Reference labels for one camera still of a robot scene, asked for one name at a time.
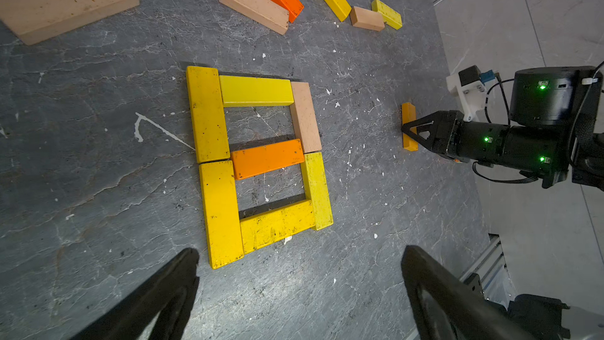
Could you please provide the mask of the yellow block bottom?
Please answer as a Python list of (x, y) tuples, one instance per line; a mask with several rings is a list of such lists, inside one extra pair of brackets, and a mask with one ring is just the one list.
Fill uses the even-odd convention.
[(234, 167), (226, 160), (199, 170), (209, 264), (219, 269), (244, 257)]

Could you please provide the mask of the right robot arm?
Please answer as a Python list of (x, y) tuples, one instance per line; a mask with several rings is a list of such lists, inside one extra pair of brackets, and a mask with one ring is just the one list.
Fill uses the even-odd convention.
[[(603, 136), (595, 132), (603, 75), (597, 66), (523, 69), (511, 80), (506, 123), (477, 121), (494, 88), (494, 72), (470, 67), (450, 76), (448, 90), (460, 110), (415, 116), (402, 107), (408, 150), (422, 146), (474, 168), (496, 165), (519, 172), (519, 184), (543, 188), (570, 179), (603, 186)], [(419, 246), (407, 246), (401, 261), (418, 335), (422, 339), (601, 339), (603, 318), (565, 302), (521, 294), (506, 304), (487, 299), (481, 277), (459, 280)]]

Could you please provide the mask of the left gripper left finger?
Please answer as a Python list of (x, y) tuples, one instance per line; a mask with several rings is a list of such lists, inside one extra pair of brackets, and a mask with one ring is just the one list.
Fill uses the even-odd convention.
[(150, 339), (181, 339), (199, 286), (199, 253), (185, 248), (74, 339), (137, 339), (153, 321)]

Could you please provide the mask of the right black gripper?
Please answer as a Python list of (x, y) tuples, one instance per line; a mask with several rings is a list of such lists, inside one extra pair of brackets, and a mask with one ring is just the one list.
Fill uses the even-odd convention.
[(555, 130), (465, 122), (459, 110), (442, 110), (403, 124), (402, 132), (434, 154), (512, 168), (541, 179), (545, 189), (568, 177), (562, 136)]

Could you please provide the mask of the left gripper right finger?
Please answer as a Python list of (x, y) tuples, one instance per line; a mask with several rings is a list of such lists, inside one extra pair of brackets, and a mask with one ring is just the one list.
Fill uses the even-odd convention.
[(401, 260), (404, 284), (421, 339), (532, 339), (460, 282), (419, 246)]

